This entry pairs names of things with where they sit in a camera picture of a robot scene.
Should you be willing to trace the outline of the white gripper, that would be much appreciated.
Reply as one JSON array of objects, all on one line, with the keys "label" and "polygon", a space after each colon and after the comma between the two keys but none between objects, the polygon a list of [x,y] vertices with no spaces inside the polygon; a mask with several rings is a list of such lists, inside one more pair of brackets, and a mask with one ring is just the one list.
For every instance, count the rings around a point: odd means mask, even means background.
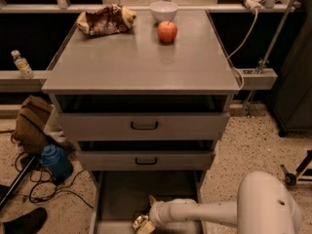
[{"label": "white gripper", "polygon": [[[157,201],[152,195],[149,195],[149,218],[156,226],[162,226],[173,221],[171,216],[171,204],[169,202]],[[145,221],[136,234],[153,234],[155,225],[149,220]]]}]

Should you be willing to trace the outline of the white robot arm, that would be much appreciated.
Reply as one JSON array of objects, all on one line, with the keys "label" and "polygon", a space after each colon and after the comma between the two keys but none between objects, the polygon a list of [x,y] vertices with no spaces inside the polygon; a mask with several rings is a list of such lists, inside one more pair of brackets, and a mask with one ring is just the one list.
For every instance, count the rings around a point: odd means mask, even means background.
[{"label": "white robot arm", "polygon": [[300,207],[286,186],[265,172],[245,175],[235,201],[204,204],[151,198],[150,203],[149,213],[133,222],[136,234],[152,234],[159,226],[190,220],[235,226],[238,234],[297,234],[303,222]]}]

